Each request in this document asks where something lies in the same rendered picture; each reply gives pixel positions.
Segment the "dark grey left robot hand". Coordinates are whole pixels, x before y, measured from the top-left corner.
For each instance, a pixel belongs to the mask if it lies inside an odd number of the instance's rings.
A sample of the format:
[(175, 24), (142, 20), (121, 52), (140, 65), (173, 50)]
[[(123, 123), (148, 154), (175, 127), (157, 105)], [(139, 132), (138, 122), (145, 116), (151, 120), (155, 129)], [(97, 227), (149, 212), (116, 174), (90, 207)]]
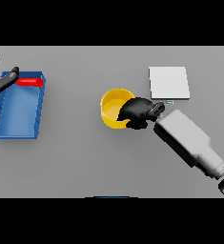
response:
[(19, 68), (14, 67), (7, 75), (0, 78), (0, 92), (13, 85), (19, 78)]

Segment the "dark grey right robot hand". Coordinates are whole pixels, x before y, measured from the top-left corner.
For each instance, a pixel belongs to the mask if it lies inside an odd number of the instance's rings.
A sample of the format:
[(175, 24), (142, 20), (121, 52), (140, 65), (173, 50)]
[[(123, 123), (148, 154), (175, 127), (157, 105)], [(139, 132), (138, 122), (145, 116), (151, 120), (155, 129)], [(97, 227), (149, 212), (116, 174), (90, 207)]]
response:
[(129, 119), (127, 128), (134, 130), (146, 129), (148, 122), (155, 122), (158, 116), (165, 111), (163, 102), (153, 103), (151, 100), (142, 97), (129, 99), (120, 109), (117, 120)]

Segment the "yellow bowl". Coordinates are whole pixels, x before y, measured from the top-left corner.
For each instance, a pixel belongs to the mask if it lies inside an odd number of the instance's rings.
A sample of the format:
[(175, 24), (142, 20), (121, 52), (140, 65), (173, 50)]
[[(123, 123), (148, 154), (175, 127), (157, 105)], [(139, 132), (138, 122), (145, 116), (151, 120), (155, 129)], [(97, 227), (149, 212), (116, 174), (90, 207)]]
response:
[(113, 88), (106, 91), (100, 100), (100, 114), (104, 124), (113, 130), (122, 130), (126, 128), (129, 120), (118, 121), (118, 114), (122, 106), (131, 98), (134, 98), (132, 92)]

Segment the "red beaker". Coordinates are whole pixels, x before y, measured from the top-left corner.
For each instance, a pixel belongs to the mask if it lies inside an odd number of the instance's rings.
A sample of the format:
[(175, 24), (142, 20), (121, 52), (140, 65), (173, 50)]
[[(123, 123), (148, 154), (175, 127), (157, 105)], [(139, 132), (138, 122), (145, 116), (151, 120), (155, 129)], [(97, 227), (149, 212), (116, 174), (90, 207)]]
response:
[(41, 78), (19, 78), (16, 81), (16, 85), (41, 88), (43, 86), (43, 80)]

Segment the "pale square measuring scale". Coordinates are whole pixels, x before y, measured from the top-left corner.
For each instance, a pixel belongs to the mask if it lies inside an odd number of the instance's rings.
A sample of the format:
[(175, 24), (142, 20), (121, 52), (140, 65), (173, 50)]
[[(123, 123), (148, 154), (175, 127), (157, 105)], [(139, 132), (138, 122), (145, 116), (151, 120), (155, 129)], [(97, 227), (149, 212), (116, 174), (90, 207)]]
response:
[(149, 67), (153, 100), (187, 100), (190, 88), (185, 67)]

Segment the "blue rectangular tray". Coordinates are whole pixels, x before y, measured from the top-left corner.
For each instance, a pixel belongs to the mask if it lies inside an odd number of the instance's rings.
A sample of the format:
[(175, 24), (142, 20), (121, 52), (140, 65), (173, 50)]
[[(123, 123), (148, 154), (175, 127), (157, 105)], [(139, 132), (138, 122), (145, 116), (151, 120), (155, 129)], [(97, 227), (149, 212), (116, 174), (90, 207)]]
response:
[(0, 139), (36, 139), (46, 79), (41, 71), (20, 71), (19, 78), (41, 78), (41, 88), (17, 86), (0, 92)]

